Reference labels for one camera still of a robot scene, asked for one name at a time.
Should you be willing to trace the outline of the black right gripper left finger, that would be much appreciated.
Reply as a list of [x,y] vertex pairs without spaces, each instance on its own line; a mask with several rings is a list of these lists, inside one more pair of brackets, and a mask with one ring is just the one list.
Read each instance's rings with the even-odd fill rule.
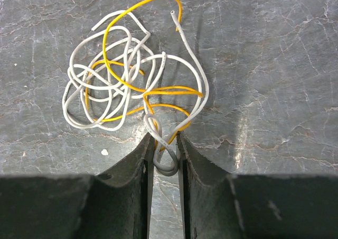
[[1,176],[1,238],[148,238],[154,139],[104,172]]

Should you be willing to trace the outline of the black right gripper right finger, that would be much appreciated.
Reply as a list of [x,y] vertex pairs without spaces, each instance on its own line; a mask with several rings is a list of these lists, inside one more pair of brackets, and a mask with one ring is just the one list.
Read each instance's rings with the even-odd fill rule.
[[233,174],[176,139],[185,238],[337,238],[337,176]]

